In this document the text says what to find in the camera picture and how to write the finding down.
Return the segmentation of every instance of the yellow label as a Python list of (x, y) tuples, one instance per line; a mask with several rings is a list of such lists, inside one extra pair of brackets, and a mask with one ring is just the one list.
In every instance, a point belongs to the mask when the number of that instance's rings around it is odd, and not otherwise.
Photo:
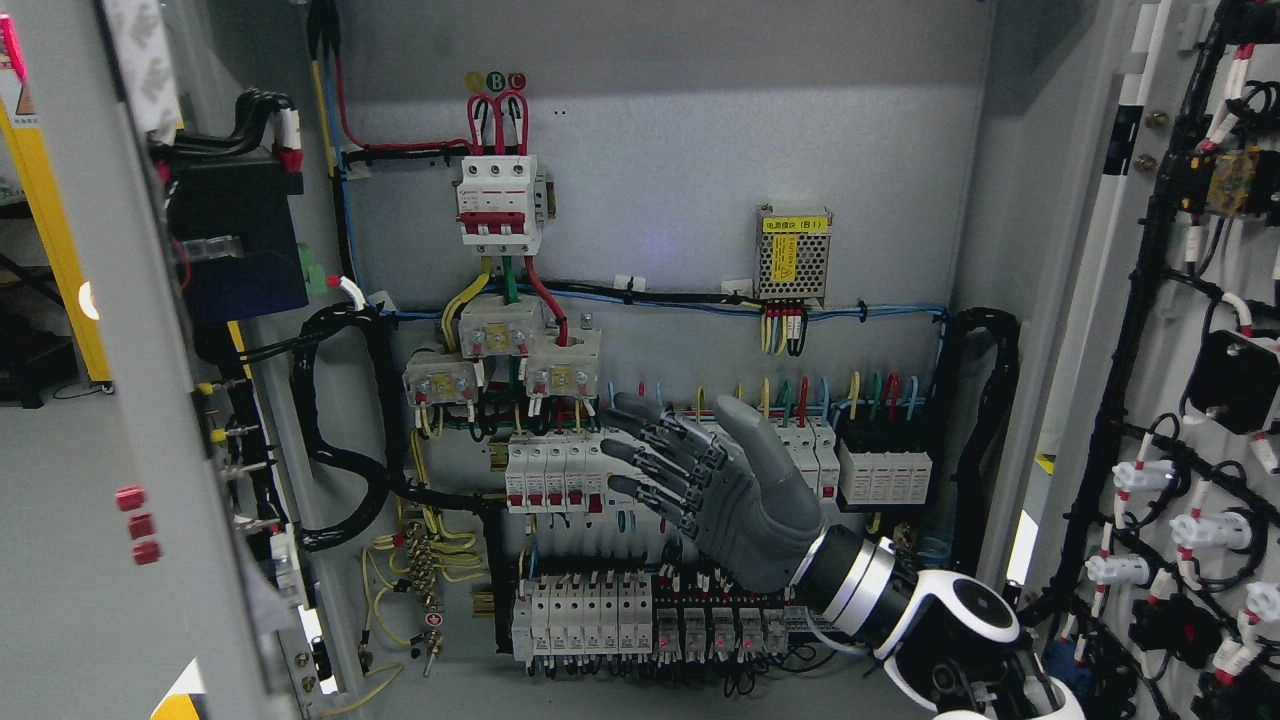
[(771, 282), (788, 283), (796, 279), (796, 247), (799, 245), (800, 236), (773, 236), (773, 266), (769, 269)]
[(827, 218), (822, 215), (804, 215), (799, 218), (764, 218), (764, 232), (797, 232), (819, 233), (827, 232), (829, 227)]

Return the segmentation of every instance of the terminal block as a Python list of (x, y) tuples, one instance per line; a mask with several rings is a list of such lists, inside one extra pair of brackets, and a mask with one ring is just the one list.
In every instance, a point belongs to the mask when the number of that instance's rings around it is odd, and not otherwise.
[[(541, 409), (547, 397), (596, 397), (600, 375), (600, 331), (575, 331), (564, 347), (556, 345), (556, 332), (544, 332), (525, 368), (525, 391), (529, 393), (530, 416)], [(588, 413), (593, 413), (590, 402)]]
[(543, 340), (541, 304), (521, 296), (508, 305), (500, 295), (481, 295), (462, 310), (458, 338), (462, 356), (468, 360), (494, 355), (529, 357)]
[(481, 255), (536, 255), (540, 218), (554, 214), (536, 155), (476, 155), (457, 187), (463, 245)]
[(933, 461), (924, 452), (849, 452), (840, 457), (840, 495), (847, 506), (924, 505)]
[(479, 365), (458, 354), (419, 350), (404, 365), (404, 395), (411, 407), (474, 405), (483, 384)]

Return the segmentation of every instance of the robot finger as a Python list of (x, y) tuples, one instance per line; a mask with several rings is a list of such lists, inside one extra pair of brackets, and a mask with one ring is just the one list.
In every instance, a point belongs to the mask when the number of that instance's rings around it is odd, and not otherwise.
[(675, 500), (668, 497), (666, 492), (655, 486), (643, 483), (636, 478), (626, 475), (609, 475), (609, 489), (636, 498), (639, 502), (644, 503), (645, 507), (653, 510), (662, 519), (676, 525), (686, 534), (690, 534), (696, 527), (694, 524), (692, 515), (685, 512), (685, 510), (680, 507)]
[(600, 451), (641, 470), (677, 498), (694, 501), (701, 497), (700, 488), (690, 484), (689, 475), (654, 452), (611, 438), (600, 441)]

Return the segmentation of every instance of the yellow wire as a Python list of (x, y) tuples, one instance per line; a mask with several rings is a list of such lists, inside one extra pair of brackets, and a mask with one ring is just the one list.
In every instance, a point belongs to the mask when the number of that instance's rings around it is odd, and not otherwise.
[(467, 574), (467, 575), (462, 575), (461, 578), (454, 578), (453, 575), (449, 574), (448, 570), (440, 570), (440, 577), (444, 578), (445, 583), (465, 583), (467, 580), (476, 580), (476, 579), (480, 579), (480, 578), (488, 578), (489, 573), (471, 573), (471, 574)]
[(346, 712), (351, 712), (352, 710), (358, 710), (358, 708), (364, 707), (366, 702), (369, 702), (369, 701), (374, 700), (375, 697), (378, 697), (378, 693), (385, 691), (387, 685), (389, 685), (393, 682), (396, 682), (396, 678), (399, 678), (401, 673), (404, 671), (404, 664), (403, 662), (392, 662), (390, 665), (383, 665), (381, 667), (375, 667), (374, 670), (370, 670), (369, 673), (365, 673), (365, 676), (366, 678), (372, 678), (374, 675), (376, 675), (379, 673), (385, 673), (387, 670), (394, 670), (394, 673), (392, 673), (390, 678), (387, 678), (385, 680), (383, 680), (381, 683), (379, 683), (379, 685), (376, 688), (374, 688), (374, 689), (369, 691), (367, 693), (365, 693), (365, 697), (357, 700), (356, 702), (352, 702), (351, 705), (343, 705), (342, 707), (334, 707), (333, 710), (326, 710), (326, 711), (321, 712), (320, 715), (316, 715), (316, 720), (324, 720), (325, 717), (334, 717), (335, 715), (343, 715)]
[(383, 629), (384, 633), (387, 633), (387, 637), (390, 638), (393, 643), (402, 647), (410, 647), (413, 643), (393, 633), (392, 629), (387, 626), (387, 620), (383, 620), (381, 610), (378, 609), (379, 603), (383, 602), (383, 596), (385, 596), (389, 592), (392, 592), (390, 588), (383, 588), (378, 591), (378, 594), (374, 596), (374, 605), (372, 605), (374, 618), (378, 620), (378, 625)]
[(849, 380), (849, 419), (858, 416), (858, 396), (863, 392), (863, 374), (854, 370), (854, 377)]
[(329, 170), (329, 177), (333, 177), (337, 163), (334, 163), (333, 156), (333, 141), (329, 140), (329, 110), (325, 108), (324, 85), (320, 81), (319, 60), (311, 61), (311, 88), (315, 91), (316, 102), (320, 105), (320, 137), (324, 138), (324, 159), (325, 163), (328, 163), (325, 168)]
[(444, 329), (444, 345), (449, 352), (458, 351), (458, 338), (453, 333), (453, 316), (458, 314), (463, 305), (471, 302), (475, 296), (480, 295), (484, 286), (489, 284), (489, 274), (493, 273), (493, 260), (488, 256), (480, 259), (480, 274), (476, 279), (471, 281), (471, 284), (462, 288), (462, 292), (453, 296), (453, 300), (444, 306), (444, 314), (440, 315), (440, 324)]

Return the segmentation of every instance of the robotic hand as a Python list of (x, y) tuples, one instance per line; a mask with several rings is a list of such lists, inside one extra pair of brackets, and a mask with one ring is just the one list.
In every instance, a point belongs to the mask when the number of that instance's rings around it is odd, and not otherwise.
[(827, 525), (772, 425), (728, 396), (716, 401), (727, 433), (620, 393), (607, 420), (646, 447), (600, 448), (644, 478), (609, 487), (673, 523), (742, 587), (796, 596), (838, 630), (873, 647), (884, 670), (936, 720), (1083, 720), (1066, 687), (1044, 675), (1009, 605), (947, 570), (913, 574), (888, 547)]

